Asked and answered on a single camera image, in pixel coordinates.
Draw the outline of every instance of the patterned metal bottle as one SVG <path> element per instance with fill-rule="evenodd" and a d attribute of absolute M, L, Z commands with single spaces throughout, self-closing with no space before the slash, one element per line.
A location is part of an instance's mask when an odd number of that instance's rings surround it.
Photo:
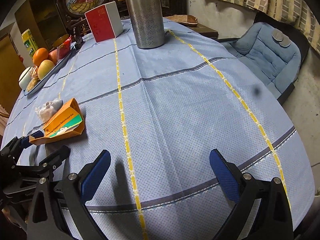
<path fill-rule="evenodd" d="M 164 44 L 164 27 L 160 0 L 126 0 L 133 33 L 140 49 Z"/>

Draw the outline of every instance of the plastic bag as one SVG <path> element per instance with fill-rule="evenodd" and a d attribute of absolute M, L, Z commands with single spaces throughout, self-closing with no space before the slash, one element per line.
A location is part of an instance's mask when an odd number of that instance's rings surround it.
<path fill-rule="evenodd" d="M 42 122 L 47 122 L 63 106 L 61 99 L 46 102 L 40 108 L 36 107 L 36 114 Z"/>
<path fill-rule="evenodd" d="M 29 84 L 28 84 L 28 86 L 26 88 L 26 91 L 29 92 L 31 89 L 33 89 L 36 86 L 36 84 L 39 83 L 39 81 L 40 81 L 40 79 L 38 78 L 38 76 L 33 77 L 31 79 L 31 81 L 29 82 Z"/>
<path fill-rule="evenodd" d="M 59 47 L 57 47 L 57 62 L 59 63 L 60 61 L 63 60 L 63 58 L 68 54 L 70 51 L 70 46 L 71 46 L 71 36 L 67 38 L 67 40 L 62 43 Z"/>

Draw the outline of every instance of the blue cushion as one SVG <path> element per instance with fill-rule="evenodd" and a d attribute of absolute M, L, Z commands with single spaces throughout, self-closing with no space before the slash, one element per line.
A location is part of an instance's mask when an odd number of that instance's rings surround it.
<path fill-rule="evenodd" d="M 278 98 L 295 80 L 301 54 L 293 42 L 286 48 L 280 46 L 272 37 L 273 30 L 267 23 L 255 23 L 238 41 L 223 45 Z"/>

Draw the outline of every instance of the metal screw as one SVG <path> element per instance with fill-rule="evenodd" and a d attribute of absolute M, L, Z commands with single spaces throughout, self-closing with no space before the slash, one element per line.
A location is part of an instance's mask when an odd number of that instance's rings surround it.
<path fill-rule="evenodd" d="M 273 181 L 274 181 L 276 184 L 280 184 L 280 183 L 281 183 L 281 179 L 279 179 L 279 178 L 274 178 Z"/>
<path fill-rule="evenodd" d="M 247 179 L 247 180 L 249 180 L 249 179 L 252 178 L 252 176 L 251 176 L 249 173 L 244 173 L 244 174 L 243 174 L 243 177 L 244 177 L 245 179 Z"/>
<path fill-rule="evenodd" d="M 69 174 L 68 179 L 74 180 L 76 177 L 77 177 L 76 173 L 71 173 L 71 174 Z"/>
<path fill-rule="evenodd" d="M 46 178 L 41 178 L 41 179 L 39 179 L 39 183 L 44 184 L 46 182 L 46 180 L 47 180 Z"/>

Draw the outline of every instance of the fruit tray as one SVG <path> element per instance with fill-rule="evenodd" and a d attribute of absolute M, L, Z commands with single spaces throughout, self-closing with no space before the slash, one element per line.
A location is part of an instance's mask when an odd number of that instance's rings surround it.
<path fill-rule="evenodd" d="M 24 91 L 24 95 L 33 95 L 34 93 L 38 92 L 44 84 L 49 80 L 49 78 L 57 73 L 62 67 L 65 66 L 65 64 L 68 62 L 69 58 L 71 56 L 74 56 L 76 54 L 76 49 L 74 46 L 71 46 L 69 53 L 61 60 L 42 80 L 39 81 L 38 84 L 35 85 L 33 89 L 31 89 L 29 92 L 26 90 Z"/>

